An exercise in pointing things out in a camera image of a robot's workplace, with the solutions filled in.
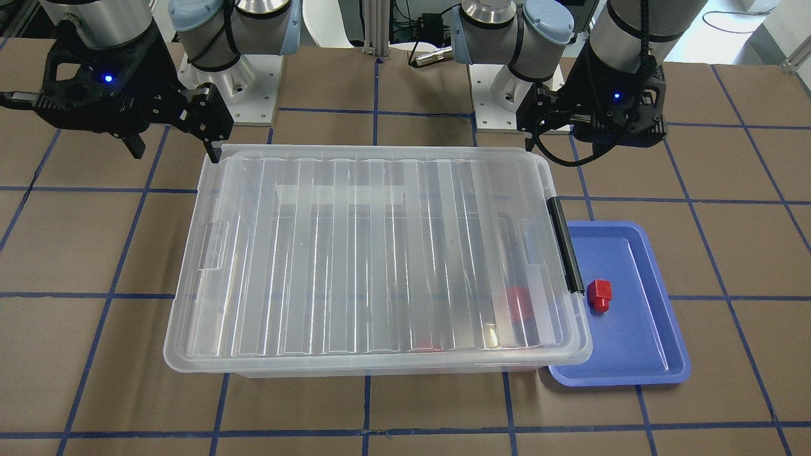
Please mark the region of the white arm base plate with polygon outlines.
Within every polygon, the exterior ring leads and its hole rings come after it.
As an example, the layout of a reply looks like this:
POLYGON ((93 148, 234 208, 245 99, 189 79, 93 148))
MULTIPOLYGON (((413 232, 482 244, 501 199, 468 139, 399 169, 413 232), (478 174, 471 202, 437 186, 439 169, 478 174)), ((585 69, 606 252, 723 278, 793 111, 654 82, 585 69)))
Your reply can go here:
POLYGON ((468 74, 476 130, 519 134, 516 110, 531 84, 518 80, 504 65, 469 65, 468 74))
POLYGON ((271 127, 276 113, 284 57, 249 54, 231 68, 203 72, 183 55, 179 80, 189 89, 214 83, 223 96, 237 126, 271 127))

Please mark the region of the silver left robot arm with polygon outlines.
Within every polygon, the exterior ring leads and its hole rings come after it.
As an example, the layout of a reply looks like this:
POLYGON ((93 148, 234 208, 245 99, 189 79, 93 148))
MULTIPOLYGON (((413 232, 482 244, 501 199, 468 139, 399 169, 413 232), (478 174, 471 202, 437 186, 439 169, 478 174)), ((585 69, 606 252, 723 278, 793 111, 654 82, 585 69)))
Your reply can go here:
POLYGON ((650 148, 668 133, 661 61, 704 8, 703 1, 608 1, 565 83, 551 89, 575 37, 556 1, 462 1, 452 9, 454 59, 501 65, 529 84, 517 96, 525 148, 563 167, 581 167, 617 146, 650 148))

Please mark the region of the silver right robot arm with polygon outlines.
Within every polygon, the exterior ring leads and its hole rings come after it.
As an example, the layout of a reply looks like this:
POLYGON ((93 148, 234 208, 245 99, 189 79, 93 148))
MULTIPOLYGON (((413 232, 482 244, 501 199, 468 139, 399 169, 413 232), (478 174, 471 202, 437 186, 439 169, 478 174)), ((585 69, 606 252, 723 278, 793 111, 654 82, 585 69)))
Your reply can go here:
POLYGON ((144 155, 142 133, 169 125, 199 139, 212 163, 231 137, 226 100, 249 83, 220 83, 249 55, 295 54, 300 1, 171 1, 168 13, 186 61, 205 78, 180 81, 146 1, 43 1, 57 29, 39 92, 4 93, 7 107, 32 110, 63 130, 108 134, 133 158, 144 155))

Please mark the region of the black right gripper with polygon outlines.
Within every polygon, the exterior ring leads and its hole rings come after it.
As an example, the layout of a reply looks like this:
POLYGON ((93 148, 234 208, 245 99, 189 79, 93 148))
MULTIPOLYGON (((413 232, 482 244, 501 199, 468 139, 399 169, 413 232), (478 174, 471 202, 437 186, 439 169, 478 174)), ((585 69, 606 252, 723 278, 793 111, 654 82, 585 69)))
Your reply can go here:
POLYGON ((75 25, 59 24, 32 110, 57 128, 119 136, 134 159, 146 152, 142 133, 151 124, 181 117, 180 129, 203 142, 212 163, 220 162, 222 144, 234 130, 214 83, 182 86, 156 24, 106 49, 90 49, 75 25))

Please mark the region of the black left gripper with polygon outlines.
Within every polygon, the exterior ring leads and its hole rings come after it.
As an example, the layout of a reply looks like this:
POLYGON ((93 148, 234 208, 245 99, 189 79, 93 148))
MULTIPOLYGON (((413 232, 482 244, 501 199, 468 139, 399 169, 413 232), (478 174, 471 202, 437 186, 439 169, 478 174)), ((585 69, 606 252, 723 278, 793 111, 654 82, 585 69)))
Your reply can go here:
POLYGON ((650 148, 666 138, 663 67, 651 50, 643 60, 640 55, 640 49, 631 52, 637 68, 624 72, 584 48, 560 89, 531 85, 518 106, 527 151, 550 153, 540 137, 564 126, 577 141, 594 146, 650 148))

